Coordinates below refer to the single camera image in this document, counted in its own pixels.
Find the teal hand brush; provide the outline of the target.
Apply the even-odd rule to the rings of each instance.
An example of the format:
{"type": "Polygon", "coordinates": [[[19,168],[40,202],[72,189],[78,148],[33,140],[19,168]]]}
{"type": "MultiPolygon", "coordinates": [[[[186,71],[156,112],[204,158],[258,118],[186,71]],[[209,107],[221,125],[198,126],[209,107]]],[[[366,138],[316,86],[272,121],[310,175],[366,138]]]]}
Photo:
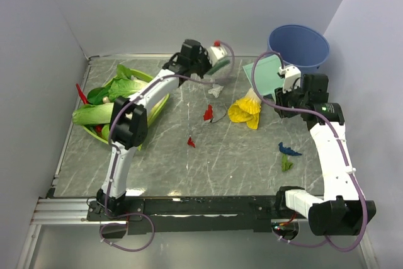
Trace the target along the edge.
{"type": "Polygon", "coordinates": [[[230,64],[230,60],[228,58],[223,58],[223,59],[218,60],[212,66],[212,68],[207,72],[207,75],[212,76],[213,74],[215,74],[217,71],[219,71],[223,67],[227,66],[228,64],[230,64]]]}

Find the teal dustpan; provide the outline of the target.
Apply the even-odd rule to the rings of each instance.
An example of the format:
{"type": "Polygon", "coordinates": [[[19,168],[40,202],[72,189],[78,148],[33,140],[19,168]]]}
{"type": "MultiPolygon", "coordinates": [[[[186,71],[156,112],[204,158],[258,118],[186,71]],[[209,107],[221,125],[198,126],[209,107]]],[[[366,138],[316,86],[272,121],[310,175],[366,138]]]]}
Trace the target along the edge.
{"type": "Polygon", "coordinates": [[[284,79],[278,75],[281,62],[276,55],[261,59],[254,73],[254,80],[259,93],[265,98],[275,100],[275,89],[283,86],[284,79]]]}

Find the white paper scrap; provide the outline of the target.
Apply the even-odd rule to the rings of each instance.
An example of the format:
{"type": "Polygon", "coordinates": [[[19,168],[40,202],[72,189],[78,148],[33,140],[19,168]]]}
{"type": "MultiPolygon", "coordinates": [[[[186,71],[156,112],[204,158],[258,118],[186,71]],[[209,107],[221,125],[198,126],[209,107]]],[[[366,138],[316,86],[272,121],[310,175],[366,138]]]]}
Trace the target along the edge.
{"type": "Polygon", "coordinates": [[[215,98],[218,98],[223,90],[223,86],[219,84],[212,84],[212,88],[208,90],[208,94],[211,94],[215,98]]]}

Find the dark blue scrap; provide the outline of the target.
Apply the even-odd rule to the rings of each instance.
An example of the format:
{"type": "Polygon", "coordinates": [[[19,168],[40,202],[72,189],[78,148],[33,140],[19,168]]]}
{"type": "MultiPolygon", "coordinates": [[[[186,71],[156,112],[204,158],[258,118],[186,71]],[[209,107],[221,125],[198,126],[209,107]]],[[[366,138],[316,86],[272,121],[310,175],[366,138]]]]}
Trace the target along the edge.
{"type": "Polygon", "coordinates": [[[291,147],[285,147],[282,142],[278,144],[279,151],[288,156],[301,156],[302,153],[294,151],[291,147]]]}

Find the grey paper scrap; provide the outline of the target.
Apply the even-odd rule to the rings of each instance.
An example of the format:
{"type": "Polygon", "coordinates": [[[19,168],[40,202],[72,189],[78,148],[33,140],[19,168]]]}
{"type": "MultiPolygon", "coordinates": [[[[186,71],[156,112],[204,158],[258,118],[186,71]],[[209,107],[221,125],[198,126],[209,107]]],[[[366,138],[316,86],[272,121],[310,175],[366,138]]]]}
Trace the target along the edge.
{"type": "Polygon", "coordinates": [[[227,115],[227,108],[222,104],[212,106],[212,119],[211,123],[217,123],[227,115]]]}

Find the green paper scrap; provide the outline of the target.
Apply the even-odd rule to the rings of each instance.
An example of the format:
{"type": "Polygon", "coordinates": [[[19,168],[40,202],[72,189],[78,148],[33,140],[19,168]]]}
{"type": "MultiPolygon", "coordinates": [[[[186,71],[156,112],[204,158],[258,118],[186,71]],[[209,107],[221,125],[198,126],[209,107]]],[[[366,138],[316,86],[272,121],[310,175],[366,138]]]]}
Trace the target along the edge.
{"type": "Polygon", "coordinates": [[[286,154],[282,154],[281,171],[286,172],[293,168],[293,163],[288,159],[286,154]]]}

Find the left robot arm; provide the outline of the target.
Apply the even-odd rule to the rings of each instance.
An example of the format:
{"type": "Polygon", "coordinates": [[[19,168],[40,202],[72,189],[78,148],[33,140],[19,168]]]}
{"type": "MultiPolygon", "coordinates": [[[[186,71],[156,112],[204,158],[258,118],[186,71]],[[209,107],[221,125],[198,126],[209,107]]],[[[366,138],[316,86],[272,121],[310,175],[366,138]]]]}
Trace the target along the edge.
{"type": "Polygon", "coordinates": [[[123,215],[130,163],[147,137],[150,111],[192,74],[203,77],[211,68],[206,48],[196,40],[186,39],[181,50],[163,65],[151,82],[139,92],[127,98],[119,96],[114,101],[108,138],[111,159],[106,178],[96,195],[107,218],[116,220],[123,215]]]}

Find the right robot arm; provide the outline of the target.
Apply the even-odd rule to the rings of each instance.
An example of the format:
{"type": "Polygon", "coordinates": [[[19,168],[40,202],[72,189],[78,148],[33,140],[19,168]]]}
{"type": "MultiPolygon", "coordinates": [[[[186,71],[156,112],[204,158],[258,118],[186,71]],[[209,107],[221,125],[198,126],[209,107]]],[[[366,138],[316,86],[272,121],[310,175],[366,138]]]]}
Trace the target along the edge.
{"type": "Polygon", "coordinates": [[[285,218],[294,212],[302,215],[316,236],[357,236],[362,224],[375,215],[376,206],[353,184],[345,119],[341,106],[328,101],[328,77],[291,69],[279,75],[284,83],[275,89],[275,111],[281,118],[301,115],[306,122],[317,148],[324,194],[318,198],[303,188],[283,186],[276,194],[276,213],[285,218]]]}

